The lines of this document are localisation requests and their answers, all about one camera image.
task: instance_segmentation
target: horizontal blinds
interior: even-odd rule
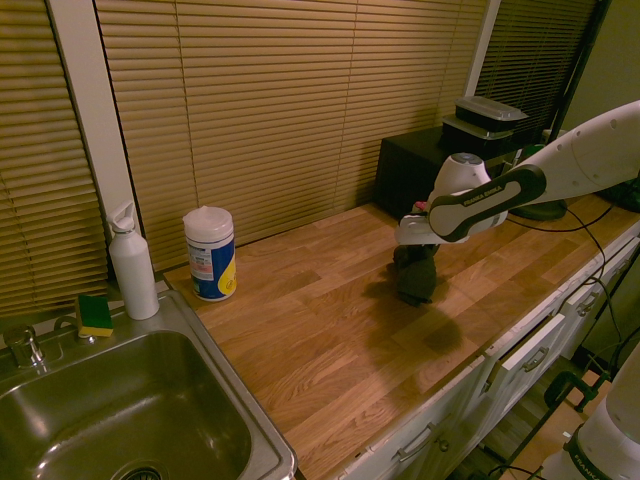
[[[520,108],[522,142],[549,128],[596,0],[502,0],[476,95]]]
[[[106,292],[100,208],[43,0],[0,0],[0,317]]]
[[[360,0],[335,206],[372,198],[380,139],[432,127],[463,94],[485,0]]]
[[[484,4],[97,0],[156,268],[199,205],[242,244],[368,201],[380,140],[462,93]]]

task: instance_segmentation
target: wooden countertop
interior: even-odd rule
[[[572,203],[585,222],[608,203]],[[591,227],[605,247],[640,215]],[[587,233],[510,222],[436,254],[434,302],[395,294],[396,222],[366,205],[237,249],[238,290],[199,300],[189,268],[166,274],[285,435],[308,480],[339,473],[597,254]],[[536,223],[562,229],[561,221]]]

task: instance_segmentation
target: yellow sponge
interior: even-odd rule
[[[76,318],[80,336],[110,337],[113,333],[106,298],[79,295],[76,299]]]

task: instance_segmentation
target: white water bottle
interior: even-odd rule
[[[147,241],[135,230],[133,202],[124,202],[107,215],[115,237],[109,253],[127,314],[144,320],[156,314],[160,305],[153,278]]]

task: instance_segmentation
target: faucet handle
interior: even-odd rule
[[[36,331],[31,325],[17,325],[6,330],[2,337],[9,347],[18,367],[31,367],[44,361],[44,352],[36,340]]]

